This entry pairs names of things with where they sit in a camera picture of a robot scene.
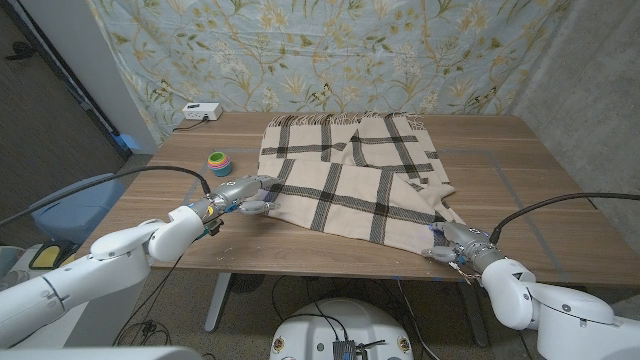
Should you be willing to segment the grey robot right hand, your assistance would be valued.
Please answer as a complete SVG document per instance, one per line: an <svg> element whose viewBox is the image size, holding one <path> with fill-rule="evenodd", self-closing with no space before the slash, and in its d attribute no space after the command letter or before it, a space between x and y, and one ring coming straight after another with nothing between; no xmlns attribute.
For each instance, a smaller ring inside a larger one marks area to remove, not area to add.
<svg viewBox="0 0 640 360"><path fill-rule="evenodd" d="M490 242L490 236L482 230L455 222L435 222L429 228L434 240L439 240L442 245L423 250L423 257L442 263L464 262L480 274L492 263L505 259L497 246Z"/></svg>

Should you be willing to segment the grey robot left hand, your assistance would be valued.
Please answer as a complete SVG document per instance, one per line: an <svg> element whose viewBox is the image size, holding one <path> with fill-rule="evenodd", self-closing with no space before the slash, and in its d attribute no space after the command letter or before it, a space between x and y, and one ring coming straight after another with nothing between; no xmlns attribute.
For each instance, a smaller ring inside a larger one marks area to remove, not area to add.
<svg viewBox="0 0 640 360"><path fill-rule="evenodd" d="M252 197L260 190L269 190L272 186L282 183L281 179L268 175L247 175L222 183L209 195L191 203L189 208L204 224L236 210L246 215L263 214L277 209L279 205L264 200L252 200Z"/></svg>

